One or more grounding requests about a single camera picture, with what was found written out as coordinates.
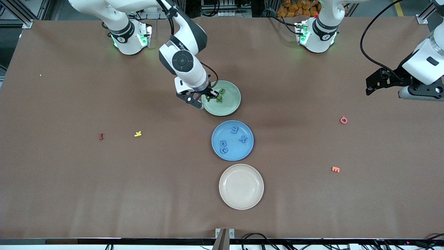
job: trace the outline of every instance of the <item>blue plate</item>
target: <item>blue plate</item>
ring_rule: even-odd
[[[214,130],[211,144],[220,158],[239,161],[253,149],[253,132],[240,121],[225,121]]]

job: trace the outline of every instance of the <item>plate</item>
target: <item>plate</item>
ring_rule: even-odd
[[[264,194],[261,174],[247,164],[227,168],[219,181],[219,193],[230,207],[246,210],[256,206]]]
[[[253,149],[253,132],[243,122],[225,121],[214,130],[211,145],[220,158],[239,161],[247,157]]]
[[[205,110],[215,116],[227,116],[236,111],[241,104],[241,92],[229,81],[218,81],[218,84],[213,90],[220,92],[221,89],[225,89],[222,94],[222,102],[217,102],[216,99],[211,99],[209,102],[202,98],[202,104]]]

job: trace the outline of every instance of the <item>yellow floor stripe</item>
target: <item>yellow floor stripe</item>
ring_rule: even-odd
[[[402,12],[401,9],[401,4],[397,3],[395,4],[395,9],[396,9],[396,13],[398,14],[398,16],[404,16],[404,13]]]

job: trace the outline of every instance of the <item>green plate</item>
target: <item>green plate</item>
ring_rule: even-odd
[[[219,81],[213,90],[219,92],[221,89],[225,89],[225,93],[222,95],[222,102],[217,102],[216,99],[211,99],[208,102],[205,98],[202,98],[205,110],[215,116],[227,116],[232,114],[241,104],[241,92],[236,85],[229,81]]]

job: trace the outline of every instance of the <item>black cable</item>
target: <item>black cable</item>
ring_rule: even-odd
[[[1,11],[0,16],[2,16],[4,14],[5,10],[6,10],[6,7],[0,4],[0,11]]]
[[[236,1],[234,3],[236,4],[237,8],[240,8],[242,6],[249,4],[250,2],[251,2],[251,0],[240,0],[237,3],[236,3]]]
[[[111,243],[108,243],[108,245],[105,247],[105,250],[113,250],[114,249],[114,245]]]
[[[163,12],[166,14],[168,12],[167,8],[165,7],[165,5],[163,4],[163,2],[161,0],[157,0],[157,3],[160,5],[160,7],[162,8]],[[170,28],[171,28],[171,35],[174,35],[174,23],[173,20],[171,18],[168,18],[168,22],[170,23]]]
[[[427,238],[426,240],[433,240],[433,239],[441,237],[441,236],[444,236],[444,234],[437,234],[437,235],[435,235],[433,237]]]
[[[200,63],[201,63],[202,65],[204,65],[205,67],[207,67],[209,70],[213,71],[214,75],[216,76],[216,81],[214,82],[214,84],[213,84],[212,86],[210,86],[210,88],[214,88],[214,87],[216,86],[216,84],[218,83],[218,81],[219,81],[219,76],[218,76],[218,74],[217,74],[216,71],[214,71],[210,66],[204,64],[203,62],[200,62]]]
[[[292,240],[290,240],[290,245],[289,245],[291,248],[293,248],[293,250],[298,250],[296,247],[294,247],[293,246],[293,241]]]
[[[382,15],[382,13],[384,13],[384,12],[385,12],[386,10],[388,10],[390,7],[394,6],[395,4],[397,4],[397,3],[401,2],[401,1],[403,1],[403,0],[396,0],[396,1],[394,1],[393,3],[389,4],[387,7],[385,7],[385,9],[383,9],[381,12],[379,12],[379,14],[377,14],[375,18],[373,18],[373,20],[372,20],[372,21],[368,24],[368,26],[365,28],[364,33],[362,33],[362,36],[361,36],[361,42],[359,43],[359,46],[360,46],[360,48],[361,48],[361,52],[362,52],[362,54],[363,54],[368,60],[370,60],[370,62],[372,62],[372,63],[374,63],[374,64],[380,66],[381,68],[384,68],[385,70],[389,71],[389,72],[390,72],[392,75],[394,75],[394,76],[395,76],[400,82],[405,82],[404,80],[402,80],[401,78],[399,78],[399,76],[396,75],[395,72],[394,72],[393,70],[391,70],[389,67],[387,67],[387,66],[385,66],[384,64],[382,64],[382,63],[380,63],[380,62],[378,62],[378,61],[372,59],[371,57],[369,57],[369,56],[367,55],[367,53],[365,53],[364,48],[362,47],[362,42],[364,41],[365,34],[366,34],[367,31],[369,30],[370,26],[372,26],[372,24],[376,21],[376,19],[377,19],[380,15]]]
[[[300,250],[304,250],[305,248],[307,248],[307,247],[309,247],[309,246],[311,246],[311,245],[314,245],[314,243],[310,243],[310,244],[308,244],[308,245],[305,245],[305,246],[303,246]]]
[[[295,35],[300,35],[300,36],[302,36],[303,34],[302,33],[300,33],[300,32],[296,32],[296,31],[293,31],[293,30],[291,30],[290,29],[290,27],[288,27],[288,25],[287,25],[287,23],[284,21],[284,18],[283,17],[281,17],[281,19],[282,19],[282,21],[283,21],[283,24],[285,25],[285,27],[287,27],[287,29],[288,30],[290,30],[290,32],[291,33],[293,33],[293,34],[295,34]]]
[[[379,245],[379,243],[376,240],[373,240],[373,242],[375,242],[375,245],[378,248],[378,250],[384,250],[384,249],[382,249],[382,247]]]
[[[387,242],[389,243],[389,244],[391,244],[391,245],[394,245],[396,248],[398,248],[399,250],[405,250],[404,248],[402,248],[402,247],[400,247],[400,246],[398,246],[398,245],[396,245],[396,244],[393,244],[392,242],[390,242],[389,240],[387,240]]]
[[[323,246],[325,246],[326,248],[328,248],[328,249],[330,249],[330,250],[332,250],[332,249],[335,249],[335,250],[347,250],[347,249],[348,249],[348,248],[341,249],[341,248],[339,247],[339,245],[337,245],[337,247],[334,247],[334,246],[332,246],[332,245],[323,245]]]
[[[213,11],[212,11],[209,15],[204,14],[204,13],[202,12],[202,15],[203,15],[203,16],[208,16],[208,17],[215,16],[215,15],[219,12],[220,7],[221,7],[221,2],[220,2],[219,0],[216,0],[216,2],[214,3],[214,9],[213,9]]]
[[[273,18],[273,19],[275,19],[276,21],[280,22],[281,24],[286,24],[286,25],[288,25],[288,26],[292,26],[292,27],[296,27],[296,26],[297,26],[296,24],[290,24],[290,23],[287,23],[287,22],[285,22],[285,21],[281,21],[280,19],[278,19],[278,18],[276,18],[276,17],[274,17],[274,16],[266,16],[266,17],[268,17],[268,18]]]
[[[267,239],[267,237],[265,237],[265,235],[263,235],[263,234],[261,234],[261,233],[250,233],[250,234],[247,234],[247,235],[244,237],[244,239],[242,240],[242,250],[245,250],[245,248],[244,248],[244,242],[245,242],[245,240],[246,240],[248,237],[253,236],[253,235],[260,235],[260,236],[262,236],[262,237],[268,242],[268,244],[271,245],[274,249],[276,249],[276,250],[280,250],[279,247],[278,247],[277,245],[271,243],[270,240]]]
[[[386,241],[383,241],[386,250],[392,250],[392,248],[387,244]]]

